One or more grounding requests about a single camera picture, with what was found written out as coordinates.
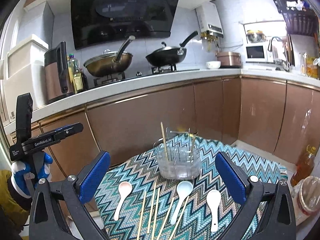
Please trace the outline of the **left blue white gloved hand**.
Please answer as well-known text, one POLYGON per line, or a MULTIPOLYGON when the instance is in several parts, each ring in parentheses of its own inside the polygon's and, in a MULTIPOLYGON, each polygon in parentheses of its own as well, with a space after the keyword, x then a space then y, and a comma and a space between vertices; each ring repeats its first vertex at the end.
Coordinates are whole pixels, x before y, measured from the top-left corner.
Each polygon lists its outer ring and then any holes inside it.
MULTIPOLYGON (((52 157, 49 154, 45 153, 44 164, 42 165, 38 173, 38 178, 46 178, 48 181, 51 181, 52 175, 50 172, 50 165, 52 163, 52 157)), ((14 187, 15 191, 24 198, 31 198, 30 192, 26 184, 26 178, 28 175, 31 175, 31 178, 34 178, 34 175, 31 173, 31 166, 28 163, 16 161, 12 163, 11 171, 11 184, 14 187)))

